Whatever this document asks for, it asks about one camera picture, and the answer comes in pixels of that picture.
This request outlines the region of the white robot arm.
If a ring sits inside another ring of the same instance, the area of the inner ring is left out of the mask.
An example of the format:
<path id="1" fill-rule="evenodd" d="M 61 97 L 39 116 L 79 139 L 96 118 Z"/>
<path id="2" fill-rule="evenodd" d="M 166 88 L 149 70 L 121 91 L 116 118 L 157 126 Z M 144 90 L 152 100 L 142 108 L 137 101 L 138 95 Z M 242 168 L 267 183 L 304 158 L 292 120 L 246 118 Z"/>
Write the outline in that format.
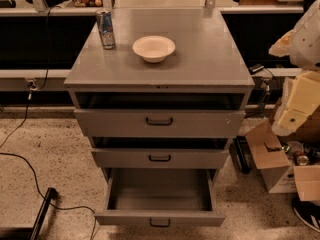
<path id="1" fill-rule="evenodd" d="M 288 136 L 297 131 L 320 105 L 320 0 L 312 3 L 294 28 L 269 49 L 277 57 L 289 56 L 301 69 L 283 86 L 281 105 L 276 110 L 272 131 Z"/>

